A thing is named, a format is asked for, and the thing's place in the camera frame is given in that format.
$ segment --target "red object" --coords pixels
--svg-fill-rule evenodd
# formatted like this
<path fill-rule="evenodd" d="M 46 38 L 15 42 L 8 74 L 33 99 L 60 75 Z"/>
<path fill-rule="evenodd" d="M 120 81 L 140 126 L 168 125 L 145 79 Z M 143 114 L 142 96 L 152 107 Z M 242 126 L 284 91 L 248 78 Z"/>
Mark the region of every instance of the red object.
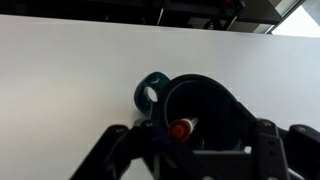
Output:
<path fill-rule="evenodd" d="M 169 126 L 169 135 L 175 137 L 180 142 L 185 142 L 188 140 L 190 134 L 190 123 L 184 120 L 175 120 Z"/>

